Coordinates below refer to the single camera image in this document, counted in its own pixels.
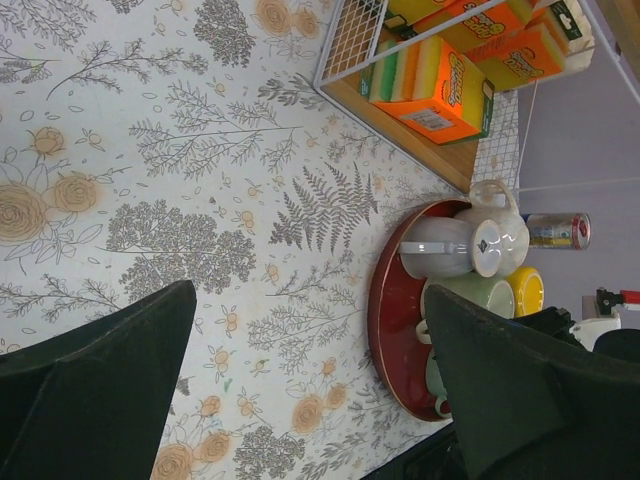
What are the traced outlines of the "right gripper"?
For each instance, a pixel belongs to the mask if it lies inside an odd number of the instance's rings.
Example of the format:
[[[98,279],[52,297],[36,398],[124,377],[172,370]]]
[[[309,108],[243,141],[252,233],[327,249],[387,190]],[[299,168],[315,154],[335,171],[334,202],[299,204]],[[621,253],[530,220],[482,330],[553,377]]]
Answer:
[[[639,333],[582,347],[564,308],[507,320],[440,286],[425,319],[472,479],[635,479]]]

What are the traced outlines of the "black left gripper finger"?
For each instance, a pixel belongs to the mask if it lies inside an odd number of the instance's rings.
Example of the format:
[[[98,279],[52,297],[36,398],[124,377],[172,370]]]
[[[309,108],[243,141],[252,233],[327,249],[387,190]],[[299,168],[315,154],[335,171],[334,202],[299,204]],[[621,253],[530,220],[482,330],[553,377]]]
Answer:
[[[182,280],[2,355],[2,478],[149,478],[195,310]]]

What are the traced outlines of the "light green mug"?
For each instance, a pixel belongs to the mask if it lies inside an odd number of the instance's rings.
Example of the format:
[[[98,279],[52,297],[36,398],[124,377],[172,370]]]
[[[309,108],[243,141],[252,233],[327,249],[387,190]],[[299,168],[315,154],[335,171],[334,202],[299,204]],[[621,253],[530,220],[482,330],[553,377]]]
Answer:
[[[435,397],[434,409],[436,413],[441,418],[451,418],[452,414],[448,403],[447,391],[440,374],[434,350],[430,351],[427,358],[425,381],[427,390]]]

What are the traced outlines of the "pale green tall mug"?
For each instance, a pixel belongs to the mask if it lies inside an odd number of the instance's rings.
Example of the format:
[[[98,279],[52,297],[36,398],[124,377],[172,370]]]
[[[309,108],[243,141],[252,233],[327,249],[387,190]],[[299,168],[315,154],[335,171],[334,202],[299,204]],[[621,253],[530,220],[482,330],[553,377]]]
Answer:
[[[420,300],[421,321],[415,327],[417,340],[426,345],[431,344],[425,314],[425,295],[428,287],[443,286],[464,299],[489,310],[503,318],[510,319],[515,313],[515,297],[512,287],[505,279],[499,277],[485,278],[475,272],[450,278],[427,280],[423,286]]]

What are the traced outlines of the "yellow mug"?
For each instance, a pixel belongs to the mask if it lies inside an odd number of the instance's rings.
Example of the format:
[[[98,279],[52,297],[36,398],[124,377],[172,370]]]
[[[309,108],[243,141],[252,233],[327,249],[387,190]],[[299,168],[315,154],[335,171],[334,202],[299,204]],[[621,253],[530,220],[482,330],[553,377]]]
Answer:
[[[535,314],[544,308],[544,283],[537,269],[521,266],[506,281],[514,293],[516,317]]]

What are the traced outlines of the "white speckled mug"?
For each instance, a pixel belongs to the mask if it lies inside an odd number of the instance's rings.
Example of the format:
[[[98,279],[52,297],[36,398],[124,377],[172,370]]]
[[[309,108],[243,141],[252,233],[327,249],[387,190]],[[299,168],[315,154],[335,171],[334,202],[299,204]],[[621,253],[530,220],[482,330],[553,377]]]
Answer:
[[[483,180],[471,187],[468,197],[471,207],[456,214],[455,218],[473,226],[484,220],[497,224],[502,247],[497,275],[509,276],[523,264],[530,245],[529,230],[515,196],[502,181]]]

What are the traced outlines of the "white ribbed mug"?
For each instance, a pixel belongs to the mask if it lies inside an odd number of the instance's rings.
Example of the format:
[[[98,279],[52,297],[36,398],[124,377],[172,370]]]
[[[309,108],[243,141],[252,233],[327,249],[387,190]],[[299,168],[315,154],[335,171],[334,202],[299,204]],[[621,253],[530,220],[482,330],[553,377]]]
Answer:
[[[450,278],[475,272],[489,278],[502,260],[496,222],[477,225],[450,217],[421,217],[403,236],[398,253],[413,278]]]

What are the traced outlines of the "red round tray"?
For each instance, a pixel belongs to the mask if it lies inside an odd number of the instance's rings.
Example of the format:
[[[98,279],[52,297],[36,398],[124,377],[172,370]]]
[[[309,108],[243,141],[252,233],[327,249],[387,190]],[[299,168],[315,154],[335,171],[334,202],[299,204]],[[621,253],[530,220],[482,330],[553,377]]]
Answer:
[[[371,279],[367,335],[376,373],[395,401],[422,421],[442,419],[435,409],[436,397],[426,385],[431,347],[419,342],[415,334],[422,319],[420,305],[425,281],[406,273],[398,247],[417,220],[452,217],[470,207],[467,201],[450,198],[425,204],[405,217],[386,241]]]

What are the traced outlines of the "red white drink can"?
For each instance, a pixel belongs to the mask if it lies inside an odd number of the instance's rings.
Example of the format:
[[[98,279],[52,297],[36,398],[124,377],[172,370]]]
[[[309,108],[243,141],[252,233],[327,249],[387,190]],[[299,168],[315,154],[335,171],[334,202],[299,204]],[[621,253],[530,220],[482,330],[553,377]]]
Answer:
[[[591,242],[591,219],[586,213],[522,214],[530,247],[586,250]]]

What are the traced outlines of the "floral table mat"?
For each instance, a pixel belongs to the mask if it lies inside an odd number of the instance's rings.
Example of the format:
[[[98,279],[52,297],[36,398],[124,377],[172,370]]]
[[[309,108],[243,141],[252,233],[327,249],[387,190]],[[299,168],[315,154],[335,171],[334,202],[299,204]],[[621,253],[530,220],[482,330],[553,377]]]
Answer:
[[[1,5],[1,357],[191,281],[147,479],[359,479],[439,429],[377,377],[366,307],[453,189],[314,91],[334,8]]]

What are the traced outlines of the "orange sponge box right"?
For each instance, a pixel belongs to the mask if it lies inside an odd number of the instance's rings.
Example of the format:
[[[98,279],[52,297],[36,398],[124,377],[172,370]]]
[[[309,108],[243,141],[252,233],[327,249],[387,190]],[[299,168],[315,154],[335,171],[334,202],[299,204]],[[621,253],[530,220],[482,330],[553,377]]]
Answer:
[[[526,26],[466,56],[497,91],[507,91],[580,73],[591,65],[594,48],[591,24],[578,1],[543,1]]]

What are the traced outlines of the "orange sponge box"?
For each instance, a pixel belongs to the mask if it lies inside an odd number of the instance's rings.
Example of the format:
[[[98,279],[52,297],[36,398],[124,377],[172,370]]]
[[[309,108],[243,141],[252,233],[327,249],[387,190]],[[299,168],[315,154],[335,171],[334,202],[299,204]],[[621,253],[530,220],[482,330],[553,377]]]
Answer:
[[[578,1],[543,1],[526,26],[466,56],[497,91],[507,91],[580,73],[591,65],[594,48],[591,24]]]
[[[412,25],[420,34],[485,4],[485,1],[454,1],[444,9]],[[486,42],[519,30],[531,19],[535,1],[508,0],[478,15],[452,25],[438,35],[459,53],[466,53]]]

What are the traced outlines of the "orange sponge box middle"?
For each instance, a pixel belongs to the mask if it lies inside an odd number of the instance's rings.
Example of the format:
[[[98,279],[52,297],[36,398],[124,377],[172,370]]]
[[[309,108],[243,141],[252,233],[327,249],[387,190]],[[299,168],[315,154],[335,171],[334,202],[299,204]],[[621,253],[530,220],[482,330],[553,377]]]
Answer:
[[[420,34],[485,4],[485,1],[454,1],[444,9],[412,25]],[[486,42],[519,30],[531,19],[535,1],[508,0],[478,15],[452,25],[438,35],[459,53],[466,53]]]

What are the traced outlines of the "orange yellow sponge pack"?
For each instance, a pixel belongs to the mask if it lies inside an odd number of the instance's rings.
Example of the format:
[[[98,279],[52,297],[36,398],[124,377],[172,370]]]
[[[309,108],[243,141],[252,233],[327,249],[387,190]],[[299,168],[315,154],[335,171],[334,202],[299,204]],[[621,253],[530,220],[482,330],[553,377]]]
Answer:
[[[412,30],[412,25],[439,12],[454,1],[390,1],[385,26],[394,33]]]

